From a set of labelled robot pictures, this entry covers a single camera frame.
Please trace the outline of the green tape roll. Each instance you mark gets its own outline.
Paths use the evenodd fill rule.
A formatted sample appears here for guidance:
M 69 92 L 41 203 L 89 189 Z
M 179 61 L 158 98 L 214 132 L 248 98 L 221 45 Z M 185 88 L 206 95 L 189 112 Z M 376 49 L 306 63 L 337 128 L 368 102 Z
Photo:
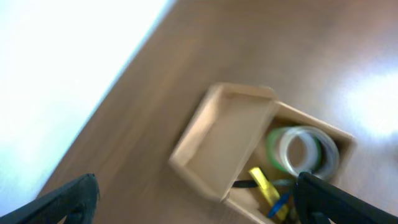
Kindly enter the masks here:
M 319 140 L 301 126 L 272 129 L 266 137 L 266 153 L 274 167 L 293 176 L 314 171 L 322 158 Z

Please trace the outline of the black marker pen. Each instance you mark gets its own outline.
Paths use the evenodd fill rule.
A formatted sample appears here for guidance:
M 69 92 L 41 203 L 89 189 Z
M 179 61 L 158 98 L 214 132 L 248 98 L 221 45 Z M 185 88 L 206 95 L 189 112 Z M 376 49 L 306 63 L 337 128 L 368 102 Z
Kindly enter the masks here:
M 255 180 L 236 180 L 232 184 L 232 188 L 249 189 L 256 187 L 258 187 L 258 184 Z

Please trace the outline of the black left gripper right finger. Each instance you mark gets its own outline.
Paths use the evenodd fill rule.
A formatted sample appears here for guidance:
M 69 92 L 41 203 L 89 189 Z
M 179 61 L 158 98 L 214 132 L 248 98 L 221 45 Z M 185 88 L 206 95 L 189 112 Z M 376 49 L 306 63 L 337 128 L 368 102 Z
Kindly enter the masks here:
M 299 174 L 293 189 L 302 224 L 397 223 L 397 217 L 360 200 L 308 172 Z

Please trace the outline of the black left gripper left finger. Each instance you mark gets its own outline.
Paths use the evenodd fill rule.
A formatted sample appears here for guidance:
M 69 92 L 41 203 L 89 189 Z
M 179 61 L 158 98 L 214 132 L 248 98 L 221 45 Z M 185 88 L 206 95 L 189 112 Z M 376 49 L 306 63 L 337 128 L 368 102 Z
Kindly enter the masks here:
M 84 174 L 2 216 L 1 223 L 91 223 L 99 196 L 95 175 Z

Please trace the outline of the blue ballpoint pen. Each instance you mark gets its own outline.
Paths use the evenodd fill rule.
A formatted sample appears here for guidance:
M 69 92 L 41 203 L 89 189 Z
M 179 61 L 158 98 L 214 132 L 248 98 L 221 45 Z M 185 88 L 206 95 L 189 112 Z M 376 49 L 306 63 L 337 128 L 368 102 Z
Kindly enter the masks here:
M 287 192 L 283 194 L 278 201 L 272 206 L 270 211 L 267 214 L 267 218 L 277 217 L 279 220 L 285 220 L 288 212 L 288 202 L 290 200 L 291 192 Z

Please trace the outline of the cardboard box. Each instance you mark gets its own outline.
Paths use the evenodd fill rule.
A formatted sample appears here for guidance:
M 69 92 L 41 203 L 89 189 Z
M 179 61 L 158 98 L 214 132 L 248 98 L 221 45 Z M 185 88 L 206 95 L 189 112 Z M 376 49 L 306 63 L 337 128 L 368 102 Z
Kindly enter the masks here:
M 293 179 L 274 167 L 266 152 L 266 136 L 289 126 L 313 126 L 332 138 L 340 165 L 330 183 L 338 184 L 353 152 L 354 137 L 279 101 L 273 89 L 265 86 L 210 86 L 170 163 L 203 197 L 224 203 L 256 223 L 280 223 L 278 218 L 266 217 L 271 206 L 258 189 L 236 189 L 233 182 L 250 179 L 253 167 L 260 167 L 269 180 Z

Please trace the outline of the white masking tape roll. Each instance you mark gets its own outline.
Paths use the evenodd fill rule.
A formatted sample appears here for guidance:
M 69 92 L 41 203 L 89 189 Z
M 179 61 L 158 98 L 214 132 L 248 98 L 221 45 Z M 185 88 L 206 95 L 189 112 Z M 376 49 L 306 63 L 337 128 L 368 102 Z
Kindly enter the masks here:
M 295 177 L 301 172 L 310 172 L 327 180 L 334 176 L 340 164 L 332 138 L 311 126 L 282 128 L 277 149 L 280 166 Z

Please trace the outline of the yellow highlighter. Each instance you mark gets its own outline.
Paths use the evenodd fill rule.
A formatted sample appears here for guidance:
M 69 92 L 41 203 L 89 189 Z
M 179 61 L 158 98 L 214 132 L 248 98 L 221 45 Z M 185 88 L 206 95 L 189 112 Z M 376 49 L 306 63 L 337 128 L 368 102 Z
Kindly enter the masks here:
M 276 201 L 278 201 L 278 199 L 280 199 L 281 197 L 279 192 L 276 190 L 274 185 L 268 181 L 268 179 L 265 177 L 259 167 L 253 167 L 248 172 L 250 176 L 256 181 L 260 193 L 272 208 Z

